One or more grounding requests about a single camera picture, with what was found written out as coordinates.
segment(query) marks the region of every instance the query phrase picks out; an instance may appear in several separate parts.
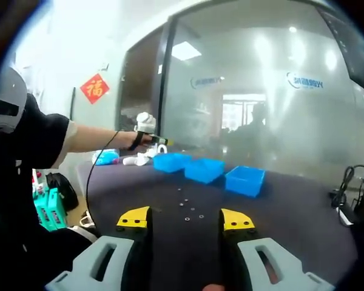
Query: black bag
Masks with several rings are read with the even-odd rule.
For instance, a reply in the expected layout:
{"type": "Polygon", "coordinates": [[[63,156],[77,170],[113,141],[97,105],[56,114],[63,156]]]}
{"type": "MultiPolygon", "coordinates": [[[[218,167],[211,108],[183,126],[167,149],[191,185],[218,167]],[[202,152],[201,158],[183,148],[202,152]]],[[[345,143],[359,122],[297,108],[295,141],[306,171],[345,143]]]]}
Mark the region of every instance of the black bag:
{"type": "Polygon", "coordinates": [[[69,180],[60,173],[46,175],[47,185],[50,189],[58,188],[61,194],[62,205],[66,212],[78,206],[78,198],[69,180]]]}

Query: white helmet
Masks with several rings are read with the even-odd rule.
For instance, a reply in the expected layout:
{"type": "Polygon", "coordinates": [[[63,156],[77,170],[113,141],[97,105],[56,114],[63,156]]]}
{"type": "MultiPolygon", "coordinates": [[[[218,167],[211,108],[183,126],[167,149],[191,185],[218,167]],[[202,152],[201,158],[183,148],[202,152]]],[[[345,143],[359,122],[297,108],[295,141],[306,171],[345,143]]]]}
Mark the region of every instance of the white helmet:
{"type": "Polygon", "coordinates": [[[27,87],[13,68],[0,73],[0,132],[11,133],[19,124],[27,100],[27,87]]]}

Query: dark table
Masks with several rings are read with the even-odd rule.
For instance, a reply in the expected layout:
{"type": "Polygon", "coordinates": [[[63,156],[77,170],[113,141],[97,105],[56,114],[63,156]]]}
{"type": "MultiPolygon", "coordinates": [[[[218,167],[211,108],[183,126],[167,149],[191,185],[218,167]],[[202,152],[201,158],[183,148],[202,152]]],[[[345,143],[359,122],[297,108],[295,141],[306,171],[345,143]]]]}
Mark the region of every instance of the dark table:
{"type": "MultiPolygon", "coordinates": [[[[77,168],[83,189],[90,167],[85,163],[77,168]]],[[[302,261],[304,272],[336,284],[357,251],[350,230],[341,226],[329,206],[330,189],[302,177],[266,172],[260,196],[251,199],[225,191],[224,178],[204,185],[186,179],[183,172],[165,174],[152,165],[118,164],[94,168],[88,199],[103,235],[115,233],[124,212],[151,206],[152,290],[195,291],[221,281],[217,246],[221,208],[250,216],[262,236],[273,238],[302,261]]]]}

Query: wall logo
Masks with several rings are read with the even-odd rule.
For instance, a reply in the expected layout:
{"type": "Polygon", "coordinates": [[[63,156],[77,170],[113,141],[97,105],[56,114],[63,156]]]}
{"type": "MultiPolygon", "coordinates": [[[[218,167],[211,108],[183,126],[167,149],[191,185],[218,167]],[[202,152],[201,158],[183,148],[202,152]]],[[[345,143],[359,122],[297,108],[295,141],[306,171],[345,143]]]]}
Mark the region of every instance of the wall logo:
{"type": "Polygon", "coordinates": [[[190,80],[190,84],[193,89],[199,89],[207,85],[219,84],[222,82],[223,79],[224,79],[223,77],[203,78],[203,79],[192,78],[190,80]]]}
{"type": "Polygon", "coordinates": [[[305,77],[299,77],[296,73],[288,72],[287,81],[295,89],[323,89],[323,82],[315,79],[309,79],[305,77]]]}

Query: floor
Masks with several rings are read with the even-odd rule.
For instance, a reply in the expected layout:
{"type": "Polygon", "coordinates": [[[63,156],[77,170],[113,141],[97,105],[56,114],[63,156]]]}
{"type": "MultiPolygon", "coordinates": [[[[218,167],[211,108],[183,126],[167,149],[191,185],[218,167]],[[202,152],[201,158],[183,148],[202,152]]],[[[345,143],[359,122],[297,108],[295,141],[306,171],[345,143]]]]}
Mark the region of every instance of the floor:
{"type": "Polygon", "coordinates": [[[67,214],[67,225],[78,226],[81,215],[87,210],[85,197],[78,197],[78,206],[67,214]]]}

